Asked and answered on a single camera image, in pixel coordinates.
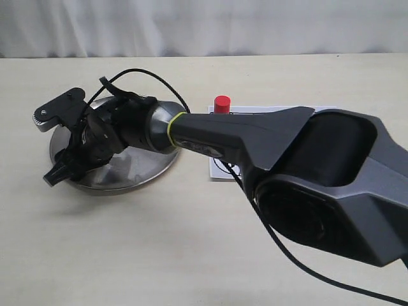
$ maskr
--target white curtain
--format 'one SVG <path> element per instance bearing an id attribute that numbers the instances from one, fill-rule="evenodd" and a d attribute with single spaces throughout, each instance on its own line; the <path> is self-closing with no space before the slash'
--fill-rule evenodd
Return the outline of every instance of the white curtain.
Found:
<path id="1" fill-rule="evenodd" d="M 0 0 L 3 57 L 408 52 L 407 0 Z"/>

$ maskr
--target metal plate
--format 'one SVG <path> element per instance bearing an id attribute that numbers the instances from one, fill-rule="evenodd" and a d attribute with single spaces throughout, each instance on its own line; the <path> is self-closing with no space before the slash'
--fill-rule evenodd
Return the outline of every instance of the metal plate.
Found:
<path id="1" fill-rule="evenodd" d="M 94 108 L 103 104 L 108 98 L 95 102 Z M 50 141 L 50 157 L 55 164 L 54 156 L 66 148 L 70 131 L 57 126 Z M 128 147 L 120 154 L 115 154 L 103 167 L 90 171 L 79 182 L 72 182 L 79 187 L 100 191 L 117 191 L 140 186 L 164 173 L 177 159 L 180 151 L 164 155 L 142 149 Z"/>

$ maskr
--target red cap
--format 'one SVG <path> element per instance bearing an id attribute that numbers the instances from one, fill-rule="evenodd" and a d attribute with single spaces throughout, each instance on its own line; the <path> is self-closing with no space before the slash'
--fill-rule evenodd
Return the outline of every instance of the red cap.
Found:
<path id="1" fill-rule="evenodd" d="M 230 97 L 218 96 L 214 99 L 214 113 L 230 113 L 230 105 Z"/>

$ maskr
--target red object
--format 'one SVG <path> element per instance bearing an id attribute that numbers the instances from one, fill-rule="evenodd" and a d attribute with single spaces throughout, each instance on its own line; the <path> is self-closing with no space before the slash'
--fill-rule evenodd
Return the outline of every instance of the red object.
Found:
<path id="1" fill-rule="evenodd" d="M 214 113 L 230 113 L 230 105 L 230 97 L 218 96 L 214 99 Z"/>

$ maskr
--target robotic arm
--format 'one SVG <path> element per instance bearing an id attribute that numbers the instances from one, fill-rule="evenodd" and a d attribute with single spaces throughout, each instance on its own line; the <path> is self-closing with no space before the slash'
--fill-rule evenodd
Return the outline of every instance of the robotic arm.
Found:
<path id="1" fill-rule="evenodd" d="M 74 88 L 34 113 L 42 132 L 58 124 L 71 131 L 44 176 L 51 186 L 81 179 L 128 146 L 184 148 L 239 166 L 248 200 L 288 239 L 370 265 L 408 265 L 408 152 L 378 118 L 307 107 L 187 113 L 101 82 L 113 98 L 95 110 Z"/>

